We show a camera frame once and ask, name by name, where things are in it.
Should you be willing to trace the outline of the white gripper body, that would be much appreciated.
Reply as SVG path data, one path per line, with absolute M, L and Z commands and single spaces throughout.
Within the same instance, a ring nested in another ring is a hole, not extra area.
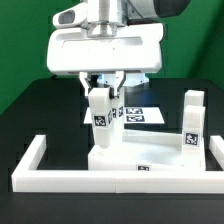
M 56 30 L 49 39 L 47 67 L 57 75 L 89 73 L 156 73 L 162 67 L 161 23 L 122 26 L 91 24 L 84 10 L 68 9 L 53 17 Z M 91 36 L 90 29 L 112 29 Z

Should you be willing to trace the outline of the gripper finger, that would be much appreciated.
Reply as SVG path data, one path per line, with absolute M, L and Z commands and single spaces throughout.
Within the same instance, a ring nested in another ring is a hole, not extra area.
M 84 88 L 84 95 L 88 96 L 90 91 L 92 90 L 91 86 L 91 74 L 88 72 L 80 72 L 79 80 Z
M 120 95 L 120 88 L 125 82 L 125 72 L 124 71 L 116 71 L 111 74 L 111 87 L 110 87 L 110 97 L 118 98 Z

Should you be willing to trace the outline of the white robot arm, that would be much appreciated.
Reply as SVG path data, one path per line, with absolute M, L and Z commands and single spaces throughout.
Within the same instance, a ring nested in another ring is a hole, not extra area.
M 190 2 L 80 0 L 53 16 L 47 67 L 55 75 L 77 74 L 85 89 L 93 75 L 108 74 L 116 98 L 128 74 L 161 69 L 165 27 L 159 20 L 180 15 Z

